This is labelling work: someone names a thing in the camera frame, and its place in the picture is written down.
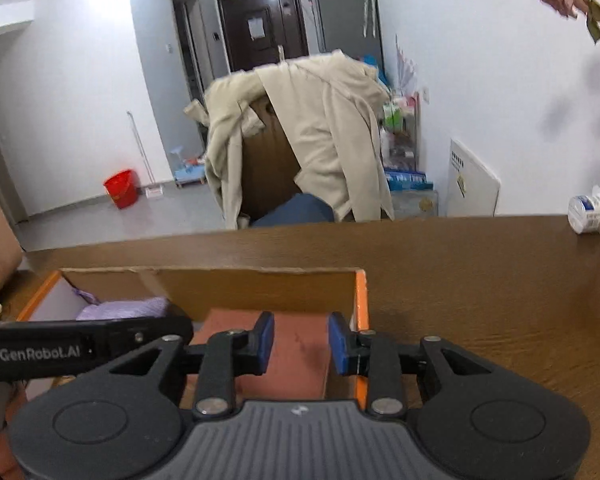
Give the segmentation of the red orange cardboard box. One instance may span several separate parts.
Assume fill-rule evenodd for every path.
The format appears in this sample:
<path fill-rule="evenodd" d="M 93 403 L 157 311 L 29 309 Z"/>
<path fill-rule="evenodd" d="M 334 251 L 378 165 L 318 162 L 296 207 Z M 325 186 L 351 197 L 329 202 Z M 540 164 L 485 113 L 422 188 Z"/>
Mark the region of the red orange cardboard box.
<path fill-rule="evenodd" d="M 355 269 L 62 269 L 46 278 L 16 319 L 72 320 L 86 306 L 75 288 L 100 301 L 164 297 L 199 324 L 212 309 L 222 309 L 327 316 L 339 312 L 354 330 L 370 326 L 366 274 Z M 355 399 L 355 378 L 337 376 L 330 360 L 320 400 L 335 398 Z"/>

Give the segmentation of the white mop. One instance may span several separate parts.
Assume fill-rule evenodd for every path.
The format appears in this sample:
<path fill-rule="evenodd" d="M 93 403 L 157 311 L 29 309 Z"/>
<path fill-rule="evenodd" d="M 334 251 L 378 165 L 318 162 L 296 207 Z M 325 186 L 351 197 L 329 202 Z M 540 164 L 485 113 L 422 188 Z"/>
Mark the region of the white mop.
<path fill-rule="evenodd" d="M 145 196 L 148 198 L 148 200 L 155 200 L 156 198 L 161 198 L 163 196 L 163 186 L 156 181 L 154 172 L 151 169 L 142 138 L 140 137 L 140 133 L 137 130 L 135 118 L 129 110 L 126 112 L 126 116 L 128 116 L 132 135 L 134 136 L 137 149 L 140 152 L 140 158 L 142 159 L 142 162 L 144 164 L 149 181 L 149 183 L 144 186 Z"/>

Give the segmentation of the red plastic bucket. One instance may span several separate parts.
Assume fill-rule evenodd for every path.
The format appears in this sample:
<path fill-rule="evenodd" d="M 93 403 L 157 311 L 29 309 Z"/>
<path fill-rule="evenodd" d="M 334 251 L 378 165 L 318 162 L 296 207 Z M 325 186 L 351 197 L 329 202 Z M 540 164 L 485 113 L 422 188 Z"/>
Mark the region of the red plastic bucket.
<path fill-rule="evenodd" d="M 104 182 L 104 188 L 118 209 L 134 205 L 138 199 L 135 172 L 125 169 Z"/>

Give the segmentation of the purple knitted cloth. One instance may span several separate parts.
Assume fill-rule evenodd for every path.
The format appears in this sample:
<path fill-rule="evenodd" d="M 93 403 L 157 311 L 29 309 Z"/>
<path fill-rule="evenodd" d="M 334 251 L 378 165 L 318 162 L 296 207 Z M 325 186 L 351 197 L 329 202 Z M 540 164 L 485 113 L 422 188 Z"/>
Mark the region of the purple knitted cloth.
<path fill-rule="evenodd" d="M 86 306 L 76 316 L 78 321 L 123 320 L 124 318 L 164 318 L 170 301 L 163 297 L 141 300 L 100 301 L 90 292 L 73 289 Z"/>

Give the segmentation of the blue cushion on chair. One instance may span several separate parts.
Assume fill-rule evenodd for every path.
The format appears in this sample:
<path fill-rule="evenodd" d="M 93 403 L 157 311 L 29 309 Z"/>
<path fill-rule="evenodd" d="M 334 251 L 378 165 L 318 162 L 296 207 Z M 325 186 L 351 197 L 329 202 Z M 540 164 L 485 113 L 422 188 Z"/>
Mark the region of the blue cushion on chair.
<path fill-rule="evenodd" d="M 335 214 L 324 200 L 311 194 L 296 194 L 262 218 L 252 222 L 252 228 L 294 226 L 295 224 L 332 223 Z"/>

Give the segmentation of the grey refrigerator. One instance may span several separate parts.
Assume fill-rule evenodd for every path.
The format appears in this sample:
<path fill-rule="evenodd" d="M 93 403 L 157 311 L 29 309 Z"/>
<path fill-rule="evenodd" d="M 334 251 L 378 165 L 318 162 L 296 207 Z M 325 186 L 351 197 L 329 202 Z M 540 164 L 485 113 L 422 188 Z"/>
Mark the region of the grey refrigerator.
<path fill-rule="evenodd" d="M 350 58 L 372 58 L 384 67 L 379 15 L 373 32 L 372 10 L 364 21 L 365 0 L 311 0 L 318 50 L 328 53 L 341 50 Z"/>

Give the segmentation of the small blue stool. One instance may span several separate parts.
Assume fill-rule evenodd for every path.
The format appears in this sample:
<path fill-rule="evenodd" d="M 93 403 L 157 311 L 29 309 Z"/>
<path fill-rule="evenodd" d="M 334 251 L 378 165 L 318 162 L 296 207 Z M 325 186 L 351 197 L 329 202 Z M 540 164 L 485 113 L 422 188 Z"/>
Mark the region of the small blue stool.
<path fill-rule="evenodd" d="M 182 188 L 183 186 L 190 184 L 203 184 L 206 182 L 204 163 L 200 162 L 198 158 L 185 158 L 183 150 L 184 148 L 182 146 L 178 146 L 170 151 L 170 154 L 176 161 L 176 167 L 173 170 L 175 185 L 178 188 Z"/>

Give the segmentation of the cluttered storage rack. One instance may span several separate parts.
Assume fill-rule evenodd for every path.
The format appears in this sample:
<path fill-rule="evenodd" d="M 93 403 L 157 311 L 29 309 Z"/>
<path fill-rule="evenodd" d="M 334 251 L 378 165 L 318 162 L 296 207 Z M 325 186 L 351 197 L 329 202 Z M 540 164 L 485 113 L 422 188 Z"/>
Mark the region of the cluttered storage rack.
<path fill-rule="evenodd" d="M 394 218 L 432 218 L 439 213 L 438 192 L 420 168 L 420 95 L 415 63 L 406 56 L 399 38 L 396 76 L 391 100 L 382 109 L 380 156 L 390 191 Z"/>

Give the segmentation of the brown wooden chair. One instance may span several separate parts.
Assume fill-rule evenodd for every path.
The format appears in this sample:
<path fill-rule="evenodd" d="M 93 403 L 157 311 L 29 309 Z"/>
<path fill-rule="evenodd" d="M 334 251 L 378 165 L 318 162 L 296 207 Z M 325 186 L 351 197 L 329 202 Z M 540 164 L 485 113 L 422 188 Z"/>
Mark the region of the brown wooden chair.
<path fill-rule="evenodd" d="M 242 206 L 250 223 L 300 193 L 294 180 L 300 165 L 268 96 L 250 104 L 263 128 L 242 139 Z"/>

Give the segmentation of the dark brown entrance door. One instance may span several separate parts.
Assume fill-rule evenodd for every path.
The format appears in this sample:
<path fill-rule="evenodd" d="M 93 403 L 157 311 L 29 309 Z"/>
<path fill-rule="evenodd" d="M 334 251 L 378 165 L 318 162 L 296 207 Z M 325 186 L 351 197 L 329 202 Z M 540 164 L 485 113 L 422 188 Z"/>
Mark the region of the dark brown entrance door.
<path fill-rule="evenodd" d="M 301 0 L 218 0 L 218 6 L 232 72 L 309 54 Z"/>

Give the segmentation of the beige coat on chair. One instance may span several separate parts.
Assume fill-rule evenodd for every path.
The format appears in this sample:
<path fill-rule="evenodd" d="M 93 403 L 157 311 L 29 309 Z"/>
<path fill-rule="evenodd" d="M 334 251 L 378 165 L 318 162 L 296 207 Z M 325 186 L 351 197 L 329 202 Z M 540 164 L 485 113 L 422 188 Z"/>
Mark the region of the beige coat on chair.
<path fill-rule="evenodd" d="M 212 82 L 185 115 L 208 129 L 206 178 L 227 229 L 245 217 L 248 141 L 263 138 L 254 108 L 267 99 L 299 168 L 294 184 L 332 207 L 335 219 L 391 219 L 379 118 L 390 93 L 377 67 L 340 50 L 240 70 Z"/>

